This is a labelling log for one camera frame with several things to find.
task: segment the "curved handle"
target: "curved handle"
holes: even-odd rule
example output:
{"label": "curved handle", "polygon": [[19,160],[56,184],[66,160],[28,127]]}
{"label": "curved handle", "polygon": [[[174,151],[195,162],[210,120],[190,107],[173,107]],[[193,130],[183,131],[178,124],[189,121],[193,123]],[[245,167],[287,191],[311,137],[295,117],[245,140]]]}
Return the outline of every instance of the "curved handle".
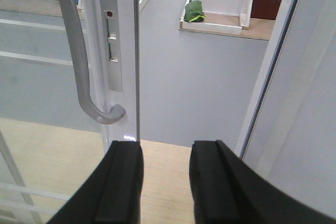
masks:
{"label": "curved handle", "polygon": [[98,123],[115,123],[126,114],[125,109],[116,104],[109,113],[104,113],[95,106],[90,96],[88,56],[76,3],[74,0],[59,0],[59,5],[67,31],[79,105],[85,113]]}

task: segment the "metal strip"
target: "metal strip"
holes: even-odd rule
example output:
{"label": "metal strip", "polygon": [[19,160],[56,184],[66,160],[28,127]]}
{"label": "metal strip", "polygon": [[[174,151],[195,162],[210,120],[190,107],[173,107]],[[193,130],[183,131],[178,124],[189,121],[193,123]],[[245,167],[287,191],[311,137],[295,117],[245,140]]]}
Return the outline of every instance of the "metal strip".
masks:
{"label": "metal strip", "polygon": [[7,59],[15,59],[15,60],[22,60],[25,62],[30,63],[42,63],[46,65],[63,65],[63,66],[72,66],[71,60],[60,60],[54,58],[46,58],[41,56],[34,56],[34,55],[24,55],[24,54],[17,54],[14,52],[4,52],[0,51],[0,57],[6,57]]}
{"label": "metal strip", "polygon": [[4,200],[4,199],[0,199],[0,205],[6,206],[6,207],[12,207],[16,209],[21,209],[21,210],[27,210],[30,212],[42,212],[44,214],[49,214],[49,215],[54,215],[57,212],[57,210],[51,209],[51,208],[36,207],[36,206],[22,204],[22,203],[10,201],[10,200]]}
{"label": "metal strip", "polygon": [[[19,169],[17,168],[15,161],[12,157],[12,154],[9,151],[9,148],[5,142],[5,139],[0,131],[0,168],[2,169],[2,175],[6,174],[5,177],[2,177],[2,181],[6,180],[8,183],[15,183],[19,186],[26,186]],[[22,202],[22,204],[33,205],[34,202],[30,195],[22,193],[6,193],[4,192],[6,198]],[[13,210],[15,218],[19,221],[25,221],[26,223],[42,223],[42,220],[39,214],[29,211],[18,211],[17,209]]]}
{"label": "metal strip", "polygon": [[11,20],[11,19],[2,19],[2,18],[0,19],[0,24],[34,27],[34,28],[49,29],[49,30],[56,30],[56,31],[65,31],[64,26],[45,25],[45,24],[40,24],[40,23],[24,22],[24,21]]}
{"label": "metal strip", "polygon": [[139,0],[134,0],[134,33],[135,33],[135,95],[136,95],[136,141],[140,142],[140,62],[139,62]]}
{"label": "metal strip", "polygon": [[2,183],[2,182],[0,182],[0,189],[16,191],[16,192],[20,192],[20,193],[39,195],[39,196],[43,196],[43,197],[47,197],[47,198],[54,198],[54,199],[60,199],[60,200],[69,200],[70,199],[69,195],[58,194],[58,193],[53,193],[51,191],[43,191],[43,190],[33,189],[33,188],[29,188],[29,187],[16,186],[16,185],[11,185],[11,184]]}
{"label": "metal strip", "polygon": [[292,17],[293,17],[293,14],[294,14],[295,7],[296,7],[296,5],[297,5],[297,2],[298,2],[298,0],[293,0],[292,8],[291,8],[291,10],[290,10],[290,13],[289,13],[289,15],[288,15],[286,24],[285,24],[284,29],[283,29],[283,32],[282,32],[282,34],[281,34],[280,42],[279,42],[278,47],[277,47],[277,49],[276,49],[276,53],[275,53],[274,59],[273,59],[273,61],[272,61],[272,63],[271,63],[270,70],[269,70],[269,72],[268,72],[268,74],[267,74],[267,78],[266,78],[264,87],[263,87],[263,89],[262,89],[260,99],[259,99],[258,104],[257,104],[257,107],[256,107],[256,109],[255,109],[255,112],[254,112],[254,115],[253,115],[251,124],[250,124],[249,129],[248,129],[248,133],[247,133],[247,135],[246,135],[246,137],[245,137],[244,144],[243,144],[243,148],[241,149],[241,153],[240,153],[240,155],[239,155],[239,157],[240,157],[241,159],[244,159],[244,156],[245,156],[245,154],[246,154],[247,147],[248,147],[250,138],[251,138],[251,136],[252,136],[252,132],[253,132],[254,126],[255,126],[255,124],[256,124],[256,121],[257,121],[257,118],[258,118],[259,111],[260,111],[261,106],[262,106],[262,104],[263,104],[263,101],[264,101],[264,98],[265,98],[265,95],[266,95],[267,88],[268,88],[268,86],[269,86],[269,84],[270,84],[271,77],[272,77],[272,75],[273,75],[275,66],[276,66],[276,64],[277,64],[277,60],[278,60],[278,57],[279,57],[279,55],[280,55],[280,51],[281,51],[281,49],[282,49],[282,45],[283,45],[283,43],[284,43],[284,41],[285,41],[285,37],[286,37],[287,31],[288,31],[290,22],[291,22],[291,20],[292,20]]}

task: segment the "door frame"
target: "door frame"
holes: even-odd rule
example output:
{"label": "door frame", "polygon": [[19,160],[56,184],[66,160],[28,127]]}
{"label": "door frame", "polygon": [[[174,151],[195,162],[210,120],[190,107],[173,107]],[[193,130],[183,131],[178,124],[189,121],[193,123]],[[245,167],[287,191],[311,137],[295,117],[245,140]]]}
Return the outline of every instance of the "door frame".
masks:
{"label": "door frame", "polygon": [[[92,77],[96,97],[93,99],[103,112],[108,112],[114,104],[121,104],[127,113],[119,122],[101,126],[103,148],[106,152],[113,140],[140,141],[139,0],[83,0],[83,4],[88,34],[88,57],[94,70]],[[106,20],[108,10],[116,10],[118,13],[116,19],[122,58],[122,92],[110,90],[113,75],[108,73],[116,71],[116,68],[109,60],[107,34],[111,30]]]}
{"label": "door frame", "polygon": [[247,151],[254,126],[258,119],[258,114],[267,93],[267,88],[271,82],[281,48],[285,42],[286,34],[297,2],[298,0],[281,1],[272,36],[269,40],[236,144],[235,154],[241,159],[244,158]]}

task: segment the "wooden floor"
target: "wooden floor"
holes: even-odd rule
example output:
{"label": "wooden floor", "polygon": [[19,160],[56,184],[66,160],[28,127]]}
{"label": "wooden floor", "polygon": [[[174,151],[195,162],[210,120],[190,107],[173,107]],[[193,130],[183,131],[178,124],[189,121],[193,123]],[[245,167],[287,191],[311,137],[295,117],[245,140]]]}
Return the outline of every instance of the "wooden floor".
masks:
{"label": "wooden floor", "polygon": [[[72,195],[103,157],[98,133],[4,118],[0,130],[27,187]],[[141,145],[142,223],[194,223],[188,179],[191,149],[146,140]],[[64,204],[41,196],[32,199],[36,206],[55,210]],[[41,218],[46,222],[50,215]]]}

